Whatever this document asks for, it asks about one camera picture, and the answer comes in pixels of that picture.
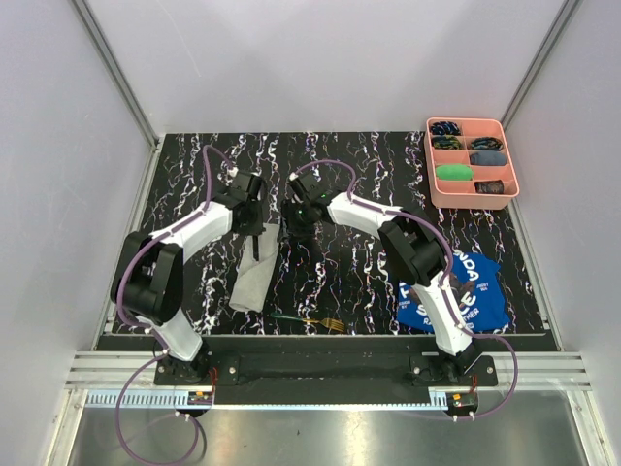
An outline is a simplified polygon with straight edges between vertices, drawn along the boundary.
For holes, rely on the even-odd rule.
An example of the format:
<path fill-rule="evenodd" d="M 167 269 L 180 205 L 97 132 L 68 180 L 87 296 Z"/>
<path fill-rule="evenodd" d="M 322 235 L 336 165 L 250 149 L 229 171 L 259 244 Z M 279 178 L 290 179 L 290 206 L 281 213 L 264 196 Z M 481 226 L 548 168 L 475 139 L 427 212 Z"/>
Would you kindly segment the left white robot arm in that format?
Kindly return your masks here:
<path fill-rule="evenodd" d="M 251 259 L 263 257 L 266 182 L 247 171 L 230 174 L 229 184 L 182 219 L 152 233 L 130 233 L 114 273 L 111 300 L 117 314 L 154 335 L 163 352 L 158 367 L 181 383 L 201 383 L 212 374 L 209 346 L 181 309 L 185 262 L 230 232 L 250 239 Z"/>

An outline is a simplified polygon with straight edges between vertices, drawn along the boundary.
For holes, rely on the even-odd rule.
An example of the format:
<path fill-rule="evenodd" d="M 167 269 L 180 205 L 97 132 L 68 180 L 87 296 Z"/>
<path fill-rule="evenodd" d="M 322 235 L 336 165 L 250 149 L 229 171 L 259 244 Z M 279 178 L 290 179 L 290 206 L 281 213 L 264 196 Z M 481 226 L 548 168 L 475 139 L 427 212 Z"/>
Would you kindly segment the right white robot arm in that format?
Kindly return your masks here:
<path fill-rule="evenodd" d="M 389 271 L 413 287 L 433 327 L 439 359 L 432 380 L 458 385 L 471 378 L 481 350 L 450 287 L 452 253 L 427 217 L 332 189 L 312 173 L 292 174 L 288 185 L 293 197 L 283 202 L 282 214 L 290 235 L 309 235 L 324 222 L 378 238 Z"/>

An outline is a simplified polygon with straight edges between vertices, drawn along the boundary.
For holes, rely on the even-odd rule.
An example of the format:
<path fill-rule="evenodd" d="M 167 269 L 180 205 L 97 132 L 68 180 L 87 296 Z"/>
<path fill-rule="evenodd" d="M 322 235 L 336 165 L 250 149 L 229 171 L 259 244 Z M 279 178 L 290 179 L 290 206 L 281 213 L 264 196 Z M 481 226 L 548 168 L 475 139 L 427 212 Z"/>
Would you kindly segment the gold fork green handle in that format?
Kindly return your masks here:
<path fill-rule="evenodd" d="M 339 333 L 345 332 L 345 325 L 343 322 L 336 320 L 334 318 L 323 318 L 323 319 L 312 319 L 312 318 L 303 318 L 299 316 L 290 316 L 282 313 L 271 313 L 271 317 L 274 319 L 280 320 L 289 320 L 302 322 L 304 324 L 319 324 L 328 330 L 336 331 Z"/>

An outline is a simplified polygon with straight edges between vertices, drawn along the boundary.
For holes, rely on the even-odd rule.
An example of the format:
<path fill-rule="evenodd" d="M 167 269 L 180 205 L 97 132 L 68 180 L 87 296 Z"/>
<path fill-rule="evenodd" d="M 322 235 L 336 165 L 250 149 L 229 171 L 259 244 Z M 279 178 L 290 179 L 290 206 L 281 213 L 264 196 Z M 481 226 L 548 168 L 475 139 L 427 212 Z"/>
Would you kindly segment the grey cloth napkin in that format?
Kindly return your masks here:
<path fill-rule="evenodd" d="M 238 274 L 231 292 L 229 306 L 238 312 L 261 312 L 267 297 L 278 258 L 280 227 L 265 223 L 258 237 L 258 256 L 254 258 L 253 237 L 244 241 Z"/>

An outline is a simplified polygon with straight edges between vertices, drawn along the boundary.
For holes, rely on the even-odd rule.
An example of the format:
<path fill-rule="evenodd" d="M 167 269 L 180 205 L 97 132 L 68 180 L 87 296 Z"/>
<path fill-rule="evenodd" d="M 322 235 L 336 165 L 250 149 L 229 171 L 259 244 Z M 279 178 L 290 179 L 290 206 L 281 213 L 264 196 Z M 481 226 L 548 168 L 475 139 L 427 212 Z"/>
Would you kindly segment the pink-handled table knife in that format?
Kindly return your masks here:
<path fill-rule="evenodd" d="M 256 262 L 260 261 L 260 236 L 259 235 L 252 235 L 251 236 L 251 241 L 252 241 L 252 256 L 253 256 L 253 260 Z"/>

